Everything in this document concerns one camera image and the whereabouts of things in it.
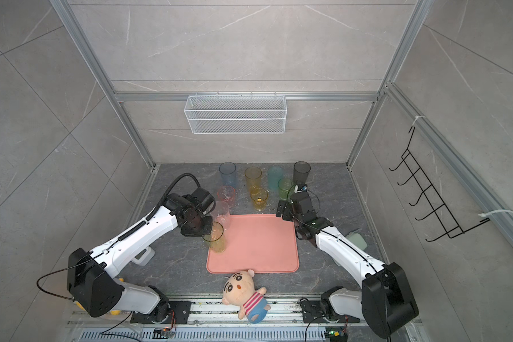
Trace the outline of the tall green glass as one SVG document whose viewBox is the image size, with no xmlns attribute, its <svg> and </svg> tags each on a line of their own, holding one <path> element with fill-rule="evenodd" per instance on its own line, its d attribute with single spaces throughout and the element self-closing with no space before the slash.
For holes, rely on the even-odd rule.
<svg viewBox="0 0 513 342">
<path fill-rule="evenodd" d="M 214 253 L 222 253 L 226 249 L 226 237 L 224 227 L 219 222 L 213 222 L 209 234 L 203 237 L 205 244 Z"/>
</svg>

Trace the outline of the pink plastic tray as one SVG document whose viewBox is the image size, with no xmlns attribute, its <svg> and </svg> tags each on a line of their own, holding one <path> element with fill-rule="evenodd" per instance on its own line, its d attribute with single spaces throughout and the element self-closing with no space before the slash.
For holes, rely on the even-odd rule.
<svg viewBox="0 0 513 342">
<path fill-rule="evenodd" d="M 225 241 L 225 251 L 208 252 L 211 274 L 248 269 L 261 274 L 293 273 L 299 269 L 294 224 L 275 215 L 232 215 Z"/>
</svg>

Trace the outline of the tall blue glass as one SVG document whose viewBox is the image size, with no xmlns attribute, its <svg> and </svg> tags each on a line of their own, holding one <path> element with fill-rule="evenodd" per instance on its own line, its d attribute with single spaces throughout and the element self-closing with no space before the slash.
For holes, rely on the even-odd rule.
<svg viewBox="0 0 513 342">
<path fill-rule="evenodd" d="M 219 173 L 224 186 L 237 187 L 237 167 L 233 162 L 224 162 L 219 166 Z"/>
</svg>

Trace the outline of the tall yellow glass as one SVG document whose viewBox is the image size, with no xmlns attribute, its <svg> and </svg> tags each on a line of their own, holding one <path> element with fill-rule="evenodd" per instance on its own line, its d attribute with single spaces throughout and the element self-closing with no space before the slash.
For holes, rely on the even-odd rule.
<svg viewBox="0 0 513 342">
<path fill-rule="evenodd" d="M 256 166 L 248 167 L 245 170 L 245 180 L 249 192 L 260 188 L 262 182 L 262 170 Z"/>
</svg>

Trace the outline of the clear glass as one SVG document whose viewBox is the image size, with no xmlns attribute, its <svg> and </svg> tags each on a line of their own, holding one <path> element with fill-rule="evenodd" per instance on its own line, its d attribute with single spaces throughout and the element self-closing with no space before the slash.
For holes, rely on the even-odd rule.
<svg viewBox="0 0 513 342">
<path fill-rule="evenodd" d="M 231 224 L 231 214 L 229 205 L 225 201 L 217 201 L 215 209 L 210 213 L 215 222 L 220 223 L 224 230 L 229 229 Z"/>
</svg>

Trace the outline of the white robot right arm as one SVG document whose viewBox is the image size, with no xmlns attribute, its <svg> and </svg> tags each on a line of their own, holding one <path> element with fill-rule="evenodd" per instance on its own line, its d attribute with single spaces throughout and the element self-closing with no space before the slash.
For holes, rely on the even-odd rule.
<svg viewBox="0 0 513 342">
<path fill-rule="evenodd" d="M 310 195 L 296 192 L 281 199 L 276 216 L 293 222 L 296 237 L 312 243 L 343 267 L 359 285 L 359 291 L 339 287 L 322 299 L 336 316 L 364 320 L 375 335 L 388 339 L 420 314 L 409 280 L 401 266 L 370 256 L 320 217 Z"/>
</svg>

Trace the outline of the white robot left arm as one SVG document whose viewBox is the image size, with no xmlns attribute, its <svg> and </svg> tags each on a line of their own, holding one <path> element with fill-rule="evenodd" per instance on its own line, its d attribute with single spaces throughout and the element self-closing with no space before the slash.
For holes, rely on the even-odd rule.
<svg viewBox="0 0 513 342">
<path fill-rule="evenodd" d="M 188 195 L 168 194 L 153 210 L 110 241 L 87 252 L 79 248 L 68 258 L 67 289 L 92 317 L 120 310 L 163 321 L 168 298 L 154 286 L 138 286 L 118 279 L 129 263 L 146 265 L 154 255 L 153 242 L 180 229 L 185 237 L 203 237 L 213 226 L 215 199 L 203 188 Z"/>
</svg>

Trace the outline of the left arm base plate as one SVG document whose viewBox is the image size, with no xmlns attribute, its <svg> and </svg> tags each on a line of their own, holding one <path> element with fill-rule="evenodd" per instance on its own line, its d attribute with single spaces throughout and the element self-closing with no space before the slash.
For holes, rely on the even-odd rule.
<svg viewBox="0 0 513 342">
<path fill-rule="evenodd" d="M 159 303 L 158 307 L 150 314 L 141 314 L 135 312 L 132 315 L 131 323 L 141 324 L 171 324 L 175 320 L 176 324 L 186 324 L 190 314 L 192 302 L 173 301 L 166 304 Z"/>
</svg>

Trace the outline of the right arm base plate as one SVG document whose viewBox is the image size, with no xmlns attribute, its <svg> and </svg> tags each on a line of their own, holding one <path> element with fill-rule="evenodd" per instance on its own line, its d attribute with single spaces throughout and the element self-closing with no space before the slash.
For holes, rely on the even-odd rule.
<svg viewBox="0 0 513 342">
<path fill-rule="evenodd" d="M 327 314 L 320 301 L 301 298 L 299 299 L 299 306 L 304 323 L 337 323 L 339 321 Z"/>
</svg>

